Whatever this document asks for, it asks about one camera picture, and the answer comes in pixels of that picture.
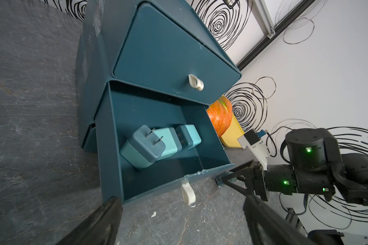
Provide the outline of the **yellow tray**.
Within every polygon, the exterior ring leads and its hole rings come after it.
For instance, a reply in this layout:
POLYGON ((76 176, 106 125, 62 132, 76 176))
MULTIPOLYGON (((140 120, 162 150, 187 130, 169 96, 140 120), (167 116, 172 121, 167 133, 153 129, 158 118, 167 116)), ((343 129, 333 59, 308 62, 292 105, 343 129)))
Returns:
POLYGON ((232 116, 231 125, 220 137, 222 144, 228 148, 242 148, 238 142, 238 138, 244 135, 244 131, 238 123, 236 117, 232 116))

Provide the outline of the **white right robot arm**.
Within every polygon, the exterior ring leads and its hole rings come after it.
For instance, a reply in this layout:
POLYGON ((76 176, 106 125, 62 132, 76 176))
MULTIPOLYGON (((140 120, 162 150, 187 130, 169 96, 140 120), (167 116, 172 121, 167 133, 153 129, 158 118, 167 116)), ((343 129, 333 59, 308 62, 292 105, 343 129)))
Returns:
POLYGON ((283 165, 268 165, 267 131, 250 130, 238 142, 255 155, 250 160, 216 177, 245 196, 244 215, 255 245, 368 245, 368 235, 347 233, 344 228, 313 230, 303 235, 270 207, 269 194, 302 194, 304 208, 311 195, 330 202, 339 192, 346 204, 368 206, 368 155, 342 154, 337 139, 324 128, 290 129, 278 155, 285 152, 283 165))

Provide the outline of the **teal plug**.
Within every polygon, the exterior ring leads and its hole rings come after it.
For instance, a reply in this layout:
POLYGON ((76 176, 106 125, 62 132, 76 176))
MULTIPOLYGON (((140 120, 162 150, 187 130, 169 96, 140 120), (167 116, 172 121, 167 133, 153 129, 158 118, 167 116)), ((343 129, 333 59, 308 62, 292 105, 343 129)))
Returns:
POLYGON ((175 128, 182 145, 182 150, 189 150, 198 146, 202 140, 194 125, 179 125, 175 128))
POLYGON ((161 137, 146 125, 141 125, 127 139, 120 154, 136 169, 150 167, 162 156, 166 145, 161 137))
POLYGON ((162 138, 162 142, 165 144, 165 149, 158 160, 169 158, 182 150, 182 144, 173 127, 156 129, 154 133, 162 138))

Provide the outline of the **teal drawer cabinet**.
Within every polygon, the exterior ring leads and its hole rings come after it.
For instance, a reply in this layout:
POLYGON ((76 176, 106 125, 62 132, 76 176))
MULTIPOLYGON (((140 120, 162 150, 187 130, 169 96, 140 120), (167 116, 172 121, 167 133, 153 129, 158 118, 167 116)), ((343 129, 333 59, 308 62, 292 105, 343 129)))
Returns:
POLYGON ((232 167, 207 114, 241 73, 186 1, 88 1, 76 58, 80 143, 102 198, 150 199, 232 167), (201 143, 137 170, 121 154, 140 126, 194 125, 201 143))

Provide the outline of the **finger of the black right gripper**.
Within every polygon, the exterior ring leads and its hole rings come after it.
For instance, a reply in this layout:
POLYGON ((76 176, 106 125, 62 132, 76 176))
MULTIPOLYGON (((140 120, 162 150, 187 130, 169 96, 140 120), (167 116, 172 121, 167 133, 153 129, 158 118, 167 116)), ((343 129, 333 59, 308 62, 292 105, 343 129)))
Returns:
POLYGON ((224 185, 236 190, 244 196, 253 195, 254 193, 254 160, 239 165, 227 172, 219 174, 216 178, 216 184, 219 187, 224 185))

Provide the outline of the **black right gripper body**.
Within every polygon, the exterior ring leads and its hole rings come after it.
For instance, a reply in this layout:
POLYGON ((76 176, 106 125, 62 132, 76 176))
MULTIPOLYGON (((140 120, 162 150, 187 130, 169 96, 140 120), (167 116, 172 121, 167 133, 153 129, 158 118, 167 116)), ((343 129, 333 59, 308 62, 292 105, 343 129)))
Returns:
POLYGON ((292 195, 296 193, 296 179, 290 164, 271 165, 267 170, 260 163, 254 166, 255 194, 262 201, 268 201, 270 192, 292 195))

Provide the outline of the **orange pumpkin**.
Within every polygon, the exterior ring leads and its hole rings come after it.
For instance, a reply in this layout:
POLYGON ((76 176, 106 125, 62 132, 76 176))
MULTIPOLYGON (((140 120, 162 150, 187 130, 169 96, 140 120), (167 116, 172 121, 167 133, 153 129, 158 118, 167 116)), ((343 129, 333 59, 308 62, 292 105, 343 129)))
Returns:
POLYGON ((230 100, 221 96, 206 111, 218 137, 221 137, 232 122, 233 107, 230 100))

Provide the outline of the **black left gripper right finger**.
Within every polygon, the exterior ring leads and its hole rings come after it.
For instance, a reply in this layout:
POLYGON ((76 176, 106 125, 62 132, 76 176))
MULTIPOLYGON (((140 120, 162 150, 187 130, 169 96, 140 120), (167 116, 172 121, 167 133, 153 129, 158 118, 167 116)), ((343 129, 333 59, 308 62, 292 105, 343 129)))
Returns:
POLYGON ((254 245, 314 244, 254 195, 246 196, 243 211, 254 245))

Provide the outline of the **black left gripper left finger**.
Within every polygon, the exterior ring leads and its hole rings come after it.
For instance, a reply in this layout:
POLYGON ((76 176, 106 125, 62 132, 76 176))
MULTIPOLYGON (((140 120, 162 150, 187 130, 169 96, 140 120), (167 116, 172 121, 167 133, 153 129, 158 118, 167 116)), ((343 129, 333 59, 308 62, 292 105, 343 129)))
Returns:
POLYGON ((119 197, 111 197, 58 242, 59 245, 115 245, 123 213, 119 197))

